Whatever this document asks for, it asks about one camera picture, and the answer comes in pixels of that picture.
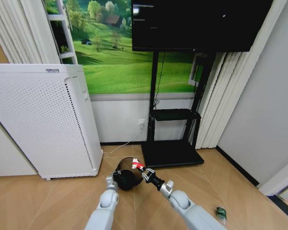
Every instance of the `green grass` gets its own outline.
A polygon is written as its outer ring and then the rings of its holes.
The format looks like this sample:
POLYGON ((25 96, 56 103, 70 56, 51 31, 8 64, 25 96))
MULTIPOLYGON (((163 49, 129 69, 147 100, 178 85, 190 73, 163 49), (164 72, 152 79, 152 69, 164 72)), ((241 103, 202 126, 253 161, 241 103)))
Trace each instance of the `green grass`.
MULTIPOLYGON (((145 93, 150 91, 152 53, 133 52, 131 30, 96 23, 85 11, 85 0, 79 1, 84 11, 86 24, 83 30, 72 31, 78 63, 83 65, 89 93, 145 93), (112 48, 112 33, 120 34, 118 49, 112 48), (102 38, 99 51, 96 45, 82 45, 83 38, 94 42, 95 36, 102 38)), ((159 55, 158 76, 163 53, 159 55)), ((188 85, 192 67, 192 54, 166 53, 159 92, 193 92, 188 85)))

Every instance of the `small green object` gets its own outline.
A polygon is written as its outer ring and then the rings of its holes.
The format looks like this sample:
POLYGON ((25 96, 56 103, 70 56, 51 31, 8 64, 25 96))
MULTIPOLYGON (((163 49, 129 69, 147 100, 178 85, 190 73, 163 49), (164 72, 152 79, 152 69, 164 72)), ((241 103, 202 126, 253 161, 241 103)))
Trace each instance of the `small green object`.
POLYGON ((220 222, 225 225, 227 216, 226 216, 226 210, 222 207, 216 208, 216 216, 219 218, 220 222))

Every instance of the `television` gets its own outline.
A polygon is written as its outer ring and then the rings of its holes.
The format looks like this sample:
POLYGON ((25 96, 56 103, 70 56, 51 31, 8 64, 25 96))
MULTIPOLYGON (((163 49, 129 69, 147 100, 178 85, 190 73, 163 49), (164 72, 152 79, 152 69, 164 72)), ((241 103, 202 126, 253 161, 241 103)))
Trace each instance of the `television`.
POLYGON ((249 51, 273 0, 133 0, 134 51, 249 51))

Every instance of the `baseboard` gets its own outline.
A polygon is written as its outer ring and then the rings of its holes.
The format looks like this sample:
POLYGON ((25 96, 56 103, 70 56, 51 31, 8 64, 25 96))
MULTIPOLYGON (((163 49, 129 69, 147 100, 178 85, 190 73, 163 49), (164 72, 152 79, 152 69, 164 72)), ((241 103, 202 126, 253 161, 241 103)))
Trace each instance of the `baseboard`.
POLYGON ((268 198, 288 216, 288 205, 281 198, 277 195, 268 196, 268 198))
MULTIPOLYGON (((129 142, 127 145, 142 145, 142 143, 144 143, 145 141, 131 141, 129 142)), ((124 145, 127 142, 101 142, 100 145, 104 146, 104 145, 124 145)))
POLYGON ((252 177, 244 168, 242 168, 234 159, 232 159, 227 153, 225 153, 219 146, 216 146, 216 150, 219 151, 246 179, 248 179, 254 186, 259 185, 259 182, 252 177))

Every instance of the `black tv stand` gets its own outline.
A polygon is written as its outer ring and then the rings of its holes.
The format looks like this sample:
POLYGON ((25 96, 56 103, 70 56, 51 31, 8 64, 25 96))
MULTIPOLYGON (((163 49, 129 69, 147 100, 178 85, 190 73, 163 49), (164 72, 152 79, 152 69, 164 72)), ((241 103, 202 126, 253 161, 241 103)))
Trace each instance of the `black tv stand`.
POLYGON ((201 116, 197 113, 197 110, 202 99, 216 53, 207 54, 206 63, 204 65, 200 82, 196 91, 194 90, 194 101, 191 109, 154 109, 158 56, 159 51, 155 50, 153 52, 152 79, 150 85, 147 140, 142 144, 145 164, 150 168, 203 164, 204 160, 195 150, 199 125, 201 122, 201 116), (155 121, 172 120, 187 120, 182 140, 155 141, 155 121), (191 145, 188 139, 193 121, 195 121, 195 129, 191 145))

